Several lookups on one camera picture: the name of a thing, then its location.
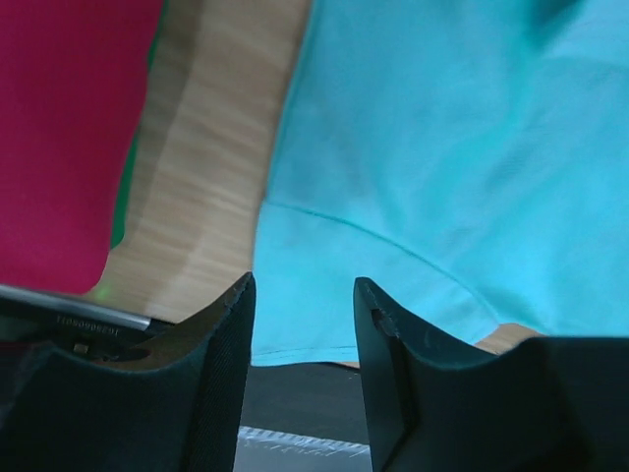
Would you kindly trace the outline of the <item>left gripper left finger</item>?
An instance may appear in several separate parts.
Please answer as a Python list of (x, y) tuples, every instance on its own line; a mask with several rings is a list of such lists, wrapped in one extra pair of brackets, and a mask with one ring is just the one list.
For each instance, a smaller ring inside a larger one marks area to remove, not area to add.
[(1, 293), (5, 471), (229, 471), (256, 308), (242, 275), (179, 324)]

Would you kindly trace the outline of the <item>teal t shirt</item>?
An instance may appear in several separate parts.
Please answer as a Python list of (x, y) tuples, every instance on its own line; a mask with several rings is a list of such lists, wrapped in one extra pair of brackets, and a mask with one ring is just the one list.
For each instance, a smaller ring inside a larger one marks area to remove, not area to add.
[(628, 332), (628, 5), (315, 1), (255, 243), (257, 366), (354, 361), (356, 278), (474, 344)]

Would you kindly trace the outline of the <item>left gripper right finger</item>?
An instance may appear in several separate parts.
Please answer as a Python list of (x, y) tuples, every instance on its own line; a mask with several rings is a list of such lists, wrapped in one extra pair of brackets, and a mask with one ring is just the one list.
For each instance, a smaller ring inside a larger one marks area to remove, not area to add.
[(624, 471), (628, 342), (532, 337), (495, 355), (354, 287), (376, 471)]

